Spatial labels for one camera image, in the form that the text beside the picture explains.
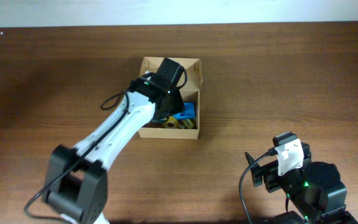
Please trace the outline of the yellow clear tape roll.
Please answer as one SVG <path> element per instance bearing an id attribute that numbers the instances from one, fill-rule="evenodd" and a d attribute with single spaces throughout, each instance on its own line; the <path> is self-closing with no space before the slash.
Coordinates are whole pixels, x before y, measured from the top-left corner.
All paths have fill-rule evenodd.
<path id="1" fill-rule="evenodd" d="M 179 128 L 179 122 L 175 117 L 169 116 L 163 123 L 163 127 L 166 129 L 176 129 Z"/>

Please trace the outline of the blue plastic case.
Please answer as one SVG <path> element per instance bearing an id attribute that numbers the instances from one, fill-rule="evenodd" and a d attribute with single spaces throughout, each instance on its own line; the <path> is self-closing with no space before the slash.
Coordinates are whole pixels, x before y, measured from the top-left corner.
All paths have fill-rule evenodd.
<path id="1" fill-rule="evenodd" d="M 195 104 L 193 102 L 185 102 L 184 106 L 185 109 L 180 113 L 174 114 L 173 117 L 177 120 L 195 119 L 196 118 Z"/>

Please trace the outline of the brown cardboard box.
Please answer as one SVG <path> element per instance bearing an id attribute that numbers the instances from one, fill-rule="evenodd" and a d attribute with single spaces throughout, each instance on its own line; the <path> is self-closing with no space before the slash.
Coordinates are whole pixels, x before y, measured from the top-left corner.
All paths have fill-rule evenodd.
<path id="1" fill-rule="evenodd" d="M 200 91 L 203 83 L 201 60 L 199 58 L 174 58 L 174 61 L 182 65 L 187 75 L 180 78 L 179 85 L 186 81 L 185 86 L 180 90 L 181 97 L 185 102 L 195 104 L 196 118 L 192 119 L 195 129 L 186 129 L 182 120 L 178 120 L 179 128 L 166 129 L 163 123 L 167 120 L 147 123 L 140 128 L 138 133 L 141 138 L 165 138 L 165 139 L 198 139 L 200 133 Z"/>

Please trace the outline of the yellow highlighter pen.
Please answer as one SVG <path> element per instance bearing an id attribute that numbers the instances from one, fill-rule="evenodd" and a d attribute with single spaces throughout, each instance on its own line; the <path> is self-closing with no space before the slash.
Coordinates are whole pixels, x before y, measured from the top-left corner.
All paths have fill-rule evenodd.
<path id="1" fill-rule="evenodd" d="M 183 122 L 183 125 L 186 127 L 186 129 L 195 129 L 196 128 L 196 124 L 192 119 L 184 119 L 182 122 Z"/>

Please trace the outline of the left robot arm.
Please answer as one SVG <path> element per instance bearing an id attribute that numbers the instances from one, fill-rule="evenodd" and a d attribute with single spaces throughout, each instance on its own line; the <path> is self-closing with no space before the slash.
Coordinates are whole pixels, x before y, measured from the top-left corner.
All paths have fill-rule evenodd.
<path id="1" fill-rule="evenodd" d="M 118 154 L 145 124 L 184 110 L 179 85 L 185 68 L 165 58 L 156 72 L 130 82 L 116 95 L 110 116 L 72 148 L 59 145 L 48 162 L 42 200 L 65 223 L 107 223 L 108 171 Z"/>

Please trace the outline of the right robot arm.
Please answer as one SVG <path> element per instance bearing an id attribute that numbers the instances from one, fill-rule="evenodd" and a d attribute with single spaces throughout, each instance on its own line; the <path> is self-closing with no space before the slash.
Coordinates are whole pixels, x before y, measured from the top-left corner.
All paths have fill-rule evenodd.
<path id="1" fill-rule="evenodd" d="M 247 219 L 253 223 L 242 193 L 242 183 L 251 173 L 254 187 L 265 185 L 267 192 L 283 190 L 285 212 L 262 223 L 356 224 L 346 210 L 347 188 L 335 164 L 313 162 L 310 145 L 292 132 L 272 139 L 273 147 L 254 159 L 245 153 L 248 167 L 239 179 L 239 195 Z"/>

